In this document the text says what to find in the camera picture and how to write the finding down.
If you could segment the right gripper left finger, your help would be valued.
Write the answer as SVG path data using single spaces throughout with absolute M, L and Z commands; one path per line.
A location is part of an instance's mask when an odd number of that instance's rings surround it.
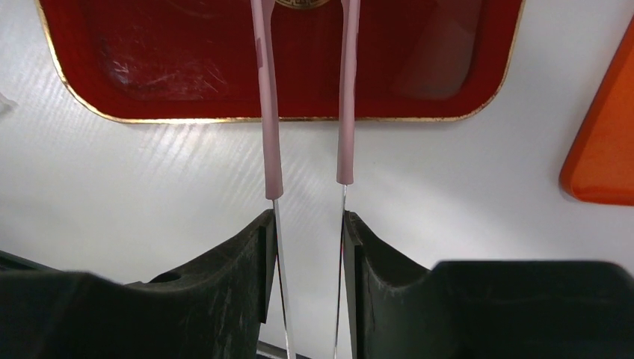
M 277 255 L 265 210 L 149 282 L 1 271 L 3 358 L 254 358 Z

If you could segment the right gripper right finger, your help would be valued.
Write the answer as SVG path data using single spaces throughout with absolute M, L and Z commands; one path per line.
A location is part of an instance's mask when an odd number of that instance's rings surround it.
M 592 260 L 441 261 L 343 217 L 354 358 L 631 358 L 633 276 Z

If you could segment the pink tongs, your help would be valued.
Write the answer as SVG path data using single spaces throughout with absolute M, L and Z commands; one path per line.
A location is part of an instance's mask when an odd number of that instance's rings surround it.
M 259 101 L 262 115 L 262 150 L 265 197 L 272 202 L 277 240 L 277 268 L 286 356 L 296 358 L 289 288 L 286 277 L 279 199 L 282 197 L 283 172 L 280 152 L 280 117 L 272 46 L 271 19 L 274 1 L 250 3 L 258 67 Z M 347 188 L 354 182 L 355 86 L 357 75 L 357 41 L 360 1 L 342 1 L 342 49 L 339 71 L 339 142 L 336 180 L 342 185 L 342 209 Z

